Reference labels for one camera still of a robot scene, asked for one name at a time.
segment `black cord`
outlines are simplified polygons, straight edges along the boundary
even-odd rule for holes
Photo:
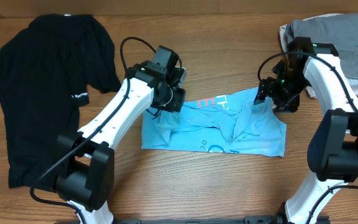
[[[154,48],[149,45],[146,41],[139,39],[137,37],[127,37],[125,38],[122,42],[121,42],[121,46],[120,46],[120,55],[121,55],[121,60],[122,60],[122,65],[124,66],[124,70],[125,72],[127,72],[127,67],[125,64],[125,60],[124,60],[124,53],[123,53],[123,48],[124,48],[124,44],[127,40],[129,39],[137,39],[143,43],[145,43],[146,45],[148,45],[154,52]],[[51,171],[53,171],[57,166],[59,166],[62,162],[64,162],[65,160],[67,160],[68,158],[70,158],[71,156],[74,156],[76,152],[78,152],[78,150],[80,150],[87,142],[89,142],[100,130],[102,130],[102,128],[107,124],[107,122],[109,122],[109,120],[118,112],[118,110],[123,106],[124,102],[126,101],[126,99],[128,98],[129,95],[129,90],[131,89],[131,82],[129,81],[129,79],[126,77],[127,79],[127,91],[125,92],[125,95],[123,97],[123,99],[121,100],[121,102],[118,104],[117,108],[114,109],[114,111],[93,131],[93,133],[91,135],[89,135],[83,142],[81,142],[77,147],[75,147],[73,150],[71,150],[69,153],[67,153],[65,156],[63,156],[61,159],[59,159],[56,163],[54,163],[54,165],[52,165],[47,171],[45,171],[38,179],[37,181],[35,181],[35,183],[32,185],[32,187],[30,188],[30,195],[31,197],[36,200],[37,202],[40,203],[46,203],[46,204],[50,204],[50,205],[59,205],[59,206],[64,206],[64,207],[69,207],[75,210],[76,213],[78,213],[78,215],[80,216],[80,219],[82,221],[83,224],[86,224],[86,220],[84,218],[84,215],[82,214],[81,210],[78,209],[76,206],[69,204],[69,203],[64,203],[64,202],[56,202],[56,201],[52,201],[52,200],[45,200],[42,198],[39,198],[38,196],[36,196],[34,194],[34,189],[35,186],[42,180],[44,179],[49,173],[51,173]]]
[[[266,59],[262,64],[261,66],[259,67],[259,70],[258,70],[258,79],[260,81],[260,71],[262,70],[263,66],[268,62],[270,61],[271,59],[273,58],[276,58],[276,57],[279,57],[279,56],[283,56],[283,55],[291,55],[291,54],[295,54],[295,55],[305,55],[305,56],[309,56],[309,57],[313,57],[317,60],[319,60],[320,62],[323,62],[327,67],[329,67],[334,73],[335,75],[337,76],[341,86],[342,86],[342,89],[343,89],[343,92],[345,93],[346,95],[346,98],[347,98],[347,101],[349,102],[351,108],[354,110],[354,112],[358,115],[358,109],[356,108],[356,106],[354,105],[354,102],[353,102],[353,99],[351,98],[346,86],[345,86],[345,83],[344,83],[344,80],[341,78],[340,74],[337,72],[337,70],[335,69],[334,66],[332,66],[331,64],[329,64],[327,61],[325,61],[324,59],[320,58],[320,57],[317,57],[315,55],[312,55],[312,54],[309,54],[309,53],[305,53],[305,52],[283,52],[283,53],[279,53],[279,54],[275,54],[271,57],[269,57],[268,59]],[[314,212],[316,211],[318,205],[324,200],[324,198],[328,195],[328,194],[333,194],[333,190],[336,190],[336,189],[357,189],[358,190],[358,186],[357,185],[338,185],[338,186],[334,186],[334,187],[330,187],[328,188],[327,191],[325,191],[324,194],[322,194],[322,196],[320,196],[320,198],[316,201],[316,203],[313,205],[311,211],[310,211],[310,214],[309,214],[309,217],[306,221],[306,224],[310,224],[310,220],[311,218],[313,217],[313,214]]]

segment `blue garment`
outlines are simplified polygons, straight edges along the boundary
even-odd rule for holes
[[[284,156],[287,126],[273,114],[271,98],[254,105],[257,91],[185,102],[180,113],[155,119],[143,113],[142,149]]]

